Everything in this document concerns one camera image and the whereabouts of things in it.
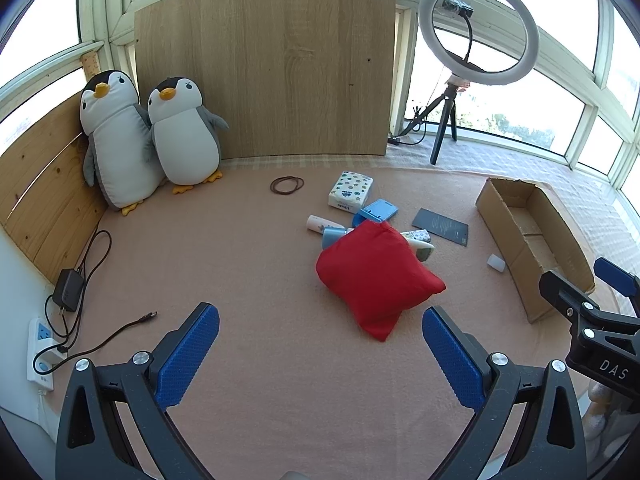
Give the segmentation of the right gloved hand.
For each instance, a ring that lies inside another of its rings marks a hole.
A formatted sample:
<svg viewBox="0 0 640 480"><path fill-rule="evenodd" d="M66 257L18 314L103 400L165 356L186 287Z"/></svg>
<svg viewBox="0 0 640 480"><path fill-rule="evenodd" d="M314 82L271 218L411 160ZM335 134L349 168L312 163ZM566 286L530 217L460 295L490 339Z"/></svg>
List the right gloved hand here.
<svg viewBox="0 0 640 480"><path fill-rule="evenodd" d="M614 391L592 380L587 389L587 396L589 405L582 416L582 430L585 440L591 442L603 437L610 430Z"/></svg>

